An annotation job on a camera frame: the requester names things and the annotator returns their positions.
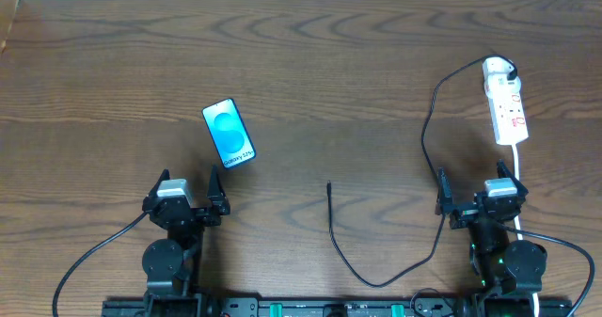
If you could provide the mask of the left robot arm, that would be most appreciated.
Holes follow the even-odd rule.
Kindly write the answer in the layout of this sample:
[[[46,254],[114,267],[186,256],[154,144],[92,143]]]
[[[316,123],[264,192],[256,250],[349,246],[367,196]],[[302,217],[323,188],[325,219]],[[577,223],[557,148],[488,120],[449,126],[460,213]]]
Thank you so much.
[[[230,214],[230,202],[212,167],[207,199],[210,204],[194,208],[185,179],[172,179],[168,170],[143,199],[142,211],[167,232],[167,238],[151,243],[142,256],[147,275],[143,316],[219,316],[220,304],[196,288],[203,246],[203,233],[217,227]]]

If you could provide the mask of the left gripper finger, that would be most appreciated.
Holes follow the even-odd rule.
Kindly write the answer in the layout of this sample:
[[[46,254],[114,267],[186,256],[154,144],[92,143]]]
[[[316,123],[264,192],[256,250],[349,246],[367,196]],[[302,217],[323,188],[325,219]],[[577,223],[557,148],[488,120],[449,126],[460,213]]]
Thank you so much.
[[[149,191],[149,197],[150,198],[156,198],[157,197],[157,192],[159,190],[159,187],[161,185],[161,183],[163,181],[169,181],[170,180],[170,174],[169,174],[169,170],[168,169],[164,169],[161,173],[161,175],[159,176],[159,179],[157,180],[157,182],[155,183],[155,185],[152,187],[152,189]]]
[[[207,199],[218,209],[227,208],[227,196],[218,175],[218,168],[212,165],[211,176],[208,184]]]

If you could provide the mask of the blue Galaxy smartphone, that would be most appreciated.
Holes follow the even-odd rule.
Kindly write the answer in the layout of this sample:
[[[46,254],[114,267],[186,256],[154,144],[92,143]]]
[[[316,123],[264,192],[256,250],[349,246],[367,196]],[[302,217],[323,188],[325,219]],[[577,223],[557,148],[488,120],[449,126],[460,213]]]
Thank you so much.
[[[257,156],[238,107],[232,98],[203,108],[201,114],[224,168],[234,168]]]

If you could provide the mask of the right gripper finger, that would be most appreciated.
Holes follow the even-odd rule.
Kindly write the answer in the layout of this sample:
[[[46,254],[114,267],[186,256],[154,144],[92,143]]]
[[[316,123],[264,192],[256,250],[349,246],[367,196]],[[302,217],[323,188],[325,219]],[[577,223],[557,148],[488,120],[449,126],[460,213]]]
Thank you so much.
[[[454,206],[453,195],[448,177],[443,167],[437,172],[438,192],[437,205],[440,209],[452,209]]]
[[[528,189],[521,183],[516,175],[505,165],[503,160],[497,161],[497,173],[500,179],[510,179],[516,188],[517,196],[524,198],[528,194]]]

